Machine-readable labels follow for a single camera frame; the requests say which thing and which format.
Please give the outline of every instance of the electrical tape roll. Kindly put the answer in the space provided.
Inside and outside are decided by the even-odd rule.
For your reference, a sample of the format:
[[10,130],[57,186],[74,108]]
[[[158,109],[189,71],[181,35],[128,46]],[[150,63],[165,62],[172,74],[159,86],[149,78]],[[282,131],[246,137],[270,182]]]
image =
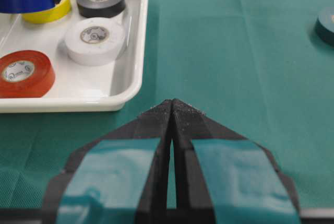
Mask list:
[[125,0],[77,0],[79,13],[86,18],[111,18],[125,9]]
[[0,13],[34,13],[51,9],[54,6],[54,0],[0,0]]
[[123,27],[107,18],[85,19],[65,35],[69,57],[81,65],[100,66],[114,61],[125,42]]
[[0,58],[0,98],[38,98],[53,86],[49,58],[37,51],[18,51]]
[[70,0],[61,0],[54,8],[37,13],[23,14],[23,19],[34,24],[43,24],[63,18],[71,10]]
[[325,43],[334,46],[334,7],[326,7],[320,12],[315,31]]

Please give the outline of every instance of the red electrical tape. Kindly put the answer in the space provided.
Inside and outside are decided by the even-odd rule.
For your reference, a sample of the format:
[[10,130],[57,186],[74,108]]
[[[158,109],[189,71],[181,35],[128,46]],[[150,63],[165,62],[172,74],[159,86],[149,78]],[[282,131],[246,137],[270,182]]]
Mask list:
[[0,98],[36,98],[53,86],[49,58],[37,51],[19,51],[0,58]]

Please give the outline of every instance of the white plastic tray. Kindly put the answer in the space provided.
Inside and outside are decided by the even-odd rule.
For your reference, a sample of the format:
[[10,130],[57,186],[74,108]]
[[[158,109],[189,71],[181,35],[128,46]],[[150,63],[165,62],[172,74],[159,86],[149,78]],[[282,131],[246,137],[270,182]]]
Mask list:
[[148,0],[126,0],[127,9],[113,18],[128,34],[128,47],[115,62],[82,66],[67,56],[64,35],[70,25],[85,19],[75,0],[64,18],[44,24],[25,22],[21,15],[0,14],[0,57],[36,50],[51,60],[56,81],[42,98],[0,99],[1,113],[116,111],[135,96],[142,83]]

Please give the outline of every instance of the green table surface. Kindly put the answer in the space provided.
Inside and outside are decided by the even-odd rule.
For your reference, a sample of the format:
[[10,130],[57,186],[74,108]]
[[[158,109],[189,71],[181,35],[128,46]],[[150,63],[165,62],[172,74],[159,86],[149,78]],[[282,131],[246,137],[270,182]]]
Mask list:
[[172,98],[269,148],[302,207],[334,207],[334,49],[313,30],[331,5],[149,0],[142,89],[121,111],[0,115],[0,207],[39,207],[73,150]]

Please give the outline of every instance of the yellow electrical tape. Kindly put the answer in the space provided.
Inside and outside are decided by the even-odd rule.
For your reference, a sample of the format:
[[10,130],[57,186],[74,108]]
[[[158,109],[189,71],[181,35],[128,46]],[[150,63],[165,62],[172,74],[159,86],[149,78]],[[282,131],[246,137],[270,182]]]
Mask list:
[[54,8],[37,13],[23,14],[23,19],[34,24],[44,24],[63,18],[71,10],[70,0],[62,0]]

